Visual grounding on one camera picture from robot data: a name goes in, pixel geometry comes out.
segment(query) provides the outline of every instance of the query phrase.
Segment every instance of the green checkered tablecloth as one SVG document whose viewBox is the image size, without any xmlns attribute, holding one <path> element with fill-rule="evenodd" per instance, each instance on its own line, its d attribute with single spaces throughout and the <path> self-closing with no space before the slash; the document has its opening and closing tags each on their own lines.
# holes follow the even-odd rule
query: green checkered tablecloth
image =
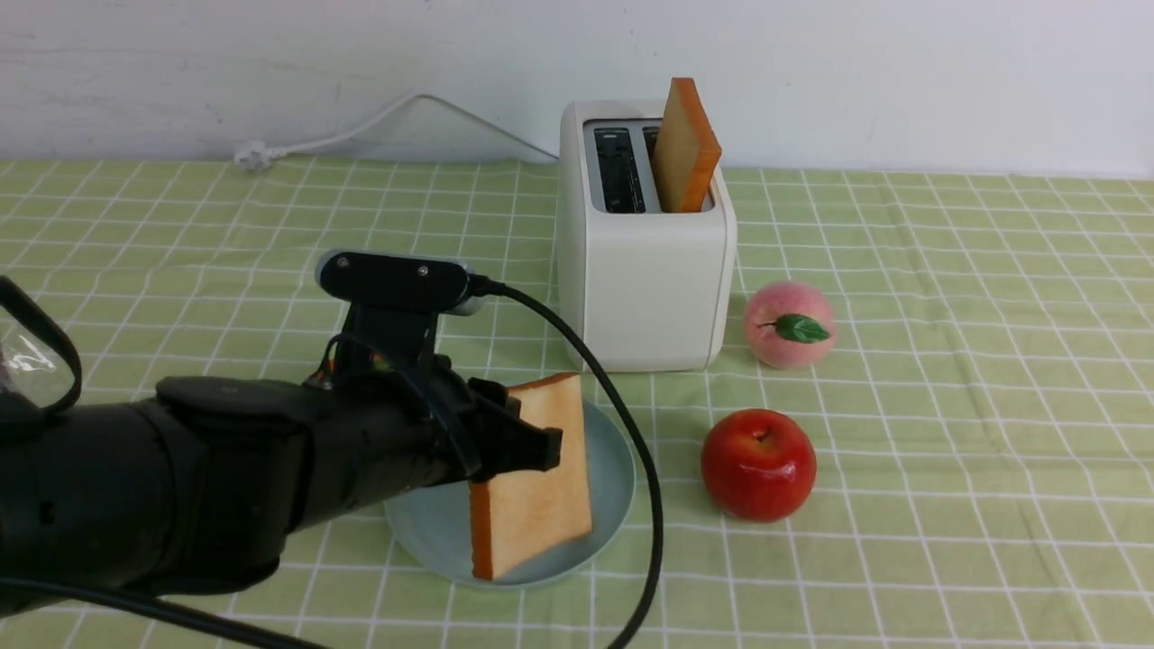
<svg viewBox="0 0 1154 649">
<path fill-rule="evenodd" d="M 616 378 L 668 516 L 634 647 L 1154 646 L 1154 182 L 726 178 L 741 244 L 720 358 Z M 300 380 L 343 314 L 313 282 L 329 248 L 459 256 L 555 304 L 556 191 L 555 166 L 515 162 L 0 163 L 0 260 L 83 350 L 89 402 L 167 374 Z M 787 277 L 826 292 L 841 341 L 775 372 L 740 314 Z M 440 349 L 504 381 L 571 368 L 514 304 L 444 319 Z M 698 479 L 710 425 L 748 406 L 818 449 L 814 494 L 779 524 L 722 519 Z M 337 648 L 568 649 L 604 646 L 640 591 L 644 485 L 594 564 L 520 594 L 424 570 L 382 512 L 292 537 L 250 591 L 181 600 Z M 6 649 L 218 646 L 73 603 L 0 622 Z"/>
</svg>

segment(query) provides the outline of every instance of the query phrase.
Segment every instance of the plastic wrap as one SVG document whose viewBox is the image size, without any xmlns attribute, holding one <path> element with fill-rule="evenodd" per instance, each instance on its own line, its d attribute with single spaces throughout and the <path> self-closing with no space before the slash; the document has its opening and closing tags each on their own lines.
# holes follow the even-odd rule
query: plastic wrap
<svg viewBox="0 0 1154 649">
<path fill-rule="evenodd" d="M 21 327 L 13 327 L 0 338 L 0 391 L 20 393 L 44 404 L 59 398 L 72 379 L 55 352 Z"/>
</svg>

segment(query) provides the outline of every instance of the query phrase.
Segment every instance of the toast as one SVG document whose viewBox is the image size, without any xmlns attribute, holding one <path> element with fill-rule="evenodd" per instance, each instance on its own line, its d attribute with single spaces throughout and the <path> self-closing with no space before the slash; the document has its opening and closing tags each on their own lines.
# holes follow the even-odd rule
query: toast
<svg viewBox="0 0 1154 649">
<path fill-rule="evenodd" d="M 675 77 L 653 148 L 653 180 L 661 209 L 700 211 L 720 161 L 721 144 L 702 106 L 697 84 L 692 79 Z"/>
<path fill-rule="evenodd" d="M 529 424 L 561 428 L 561 462 L 469 484 L 473 576 L 486 581 L 593 531 L 580 374 L 514 386 L 509 396 L 520 401 Z"/>
</svg>

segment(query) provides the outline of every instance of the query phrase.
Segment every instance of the apple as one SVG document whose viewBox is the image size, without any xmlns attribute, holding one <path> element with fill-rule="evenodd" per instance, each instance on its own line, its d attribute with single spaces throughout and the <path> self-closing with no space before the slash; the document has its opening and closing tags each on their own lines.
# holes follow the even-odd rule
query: apple
<svg viewBox="0 0 1154 649">
<path fill-rule="evenodd" d="M 796 512 L 817 479 L 817 455 L 801 426 L 760 408 L 726 416 L 705 437 L 702 479 L 727 514 L 771 523 Z"/>
</svg>

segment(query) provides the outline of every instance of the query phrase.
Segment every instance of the toaster slot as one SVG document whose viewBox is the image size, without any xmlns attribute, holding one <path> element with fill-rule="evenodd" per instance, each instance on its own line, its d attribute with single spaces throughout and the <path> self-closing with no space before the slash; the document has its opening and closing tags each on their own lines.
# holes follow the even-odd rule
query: toaster slot
<svg viewBox="0 0 1154 649">
<path fill-rule="evenodd" d="M 661 130 L 660 126 L 646 126 L 642 128 L 642 134 L 645 136 L 645 152 L 650 159 L 653 159 L 653 150 L 657 149 L 657 134 L 659 130 Z"/>
<path fill-rule="evenodd" d="M 629 129 L 602 126 L 593 129 L 597 163 L 601 176 L 605 211 L 609 214 L 643 214 L 645 197 Z"/>
</svg>

